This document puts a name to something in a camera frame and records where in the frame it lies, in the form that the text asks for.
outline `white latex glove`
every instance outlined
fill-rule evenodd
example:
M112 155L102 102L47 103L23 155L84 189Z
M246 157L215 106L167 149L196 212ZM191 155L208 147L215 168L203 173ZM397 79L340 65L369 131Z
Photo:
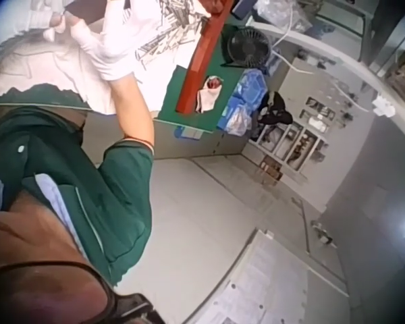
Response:
M93 33L84 20L71 27L72 37L106 81L118 80L134 71L138 64L135 50L161 21L155 0L130 0L132 14L124 22L124 3L125 0L108 1L101 34Z
M59 10L63 0L54 1ZM60 25L61 14L44 1L7 0L0 4L0 61L23 36Z

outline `person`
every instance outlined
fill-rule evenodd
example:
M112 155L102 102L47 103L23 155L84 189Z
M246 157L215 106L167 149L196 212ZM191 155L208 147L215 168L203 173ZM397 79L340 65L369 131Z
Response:
M102 37L64 14L108 81L124 133L99 168L81 149L84 114L0 109L0 323L121 323L110 287L139 261L152 228L154 126L132 74L135 26L153 23L151 2L131 0L123 24L124 0L109 0Z
M6 0L0 3L0 61L24 37L63 32L61 12L73 0Z

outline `white paper sheet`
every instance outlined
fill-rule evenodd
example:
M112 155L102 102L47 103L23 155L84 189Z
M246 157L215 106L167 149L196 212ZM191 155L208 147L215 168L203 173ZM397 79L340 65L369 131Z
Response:
M196 322L196 324L238 324L230 319L223 310L212 305L206 313Z
M277 316L272 311L266 311L264 314L263 319L261 320L260 324L287 324L284 319Z
M258 324L264 314L264 308L249 299L234 283L229 283L222 294L213 302L231 323Z
M271 278L261 273L253 265L247 265L237 279L237 286L257 304L265 303L270 283Z

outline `white cloth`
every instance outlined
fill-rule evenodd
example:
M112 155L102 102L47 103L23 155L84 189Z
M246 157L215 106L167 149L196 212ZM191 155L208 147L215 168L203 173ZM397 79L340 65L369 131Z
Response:
M155 0L130 0L132 15L123 23L124 3L107 2L100 34L93 33L84 20L70 28L104 80L118 80L132 73L138 64L135 51L161 23L161 8Z
M37 84L52 84L59 90L78 93L93 111L115 114L111 90L87 55L68 33L59 34L56 43L27 40L0 63L0 96L11 88L23 92ZM135 76L150 111L160 111L169 81L176 68L173 55L166 52L150 62L146 70L137 63ZM51 105L51 102L38 105Z
M49 28L53 12L73 0L3 0L0 3L0 61L22 38Z
M214 79L218 78L217 76L209 76L204 83L204 86L201 90L198 91L196 96L196 112L197 113L204 113L206 111L213 110L215 107L215 103L217 97L220 95L222 90L222 81L221 85L217 88L210 89L208 84L209 82Z

